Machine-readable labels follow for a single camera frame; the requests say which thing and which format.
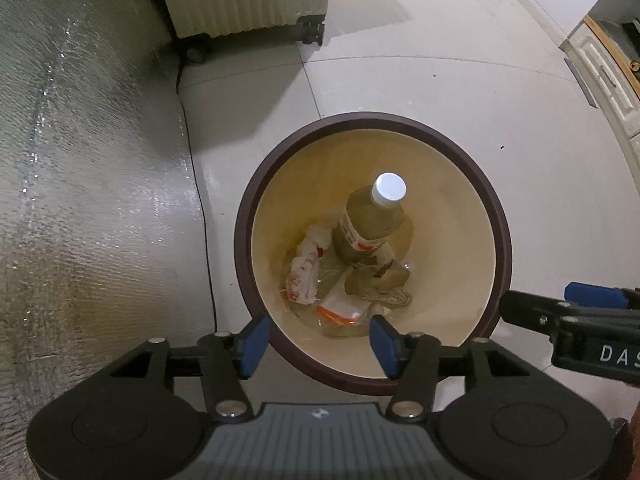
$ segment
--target bottle label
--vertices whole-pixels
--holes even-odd
[[[347,213],[346,209],[342,212],[342,216],[340,216],[340,231],[344,235],[344,238],[345,240],[347,240],[348,244],[359,253],[369,253],[371,251],[375,251],[386,241],[386,238],[367,240],[366,238],[360,236],[360,234],[353,226],[353,223],[351,223],[351,219],[349,218],[349,214]]]

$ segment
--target tile floor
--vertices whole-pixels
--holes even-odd
[[[572,281],[640,284],[640,199],[603,114],[591,108],[564,55],[516,0],[330,0],[324,46],[277,31],[220,41],[184,71],[180,95],[209,227],[221,330],[249,315],[233,264],[242,192],[260,161],[319,117],[401,114],[458,143],[486,173],[513,242],[512,287],[560,297]],[[493,338],[550,365],[544,336],[500,324]],[[547,368],[607,416],[630,416],[640,394],[623,384]],[[252,401],[337,401],[270,351]],[[462,393],[438,390],[438,407]]]

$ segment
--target round trash bin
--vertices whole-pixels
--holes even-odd
[[[236,219],[236,273],[250,313],[268,312],[273,347],[308,376],[366,395],[391,395],[367,337],[327,338],[282,296],[286,254],[323,211],[385,171],[407,184],[414,233],[402,260],[413,303],[394,313],[401,333],[444,345],[491,334],[511,279],[511,239],[500,201],[473,160],[436,130],[407,118],[355,112],[308,124],[283,140],[249,182]]]

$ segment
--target brown rim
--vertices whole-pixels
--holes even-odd
[[[340,114],[308,124],[276,146],[255,171],[242,196],[234,234],[236,274],[249,312],[252,316],[267,312],[255,283],[251,236],[255,213],[268,183],[291,156],[312,142],[339,132],[366,129],[396,132],[428,144],[453,162],[478,193],[494,232],[495,277],[486,309],[469,338],[488,337],[500,319],[498,300],[511,283],[511,237],[498,196],[478,165],[452,140],[417,121],[380,112]],[[302,352],[277,326],[271,332],[270,341],[278,353],[298,370],[328,386],[372,396],[389,396],[395,390],[397,381],[352,376],[319,363]]]

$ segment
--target drawer handle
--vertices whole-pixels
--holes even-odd
[[[607,76],[607,79],[609,80],[609,82],[611,83],[611,86],[613,86],[613,88],[616,88],[616,84],[613,82],[613,80],[611,79],[609,73],[605,70],[604,65],[600,66],[600,69],[602,70],[602,73]]]

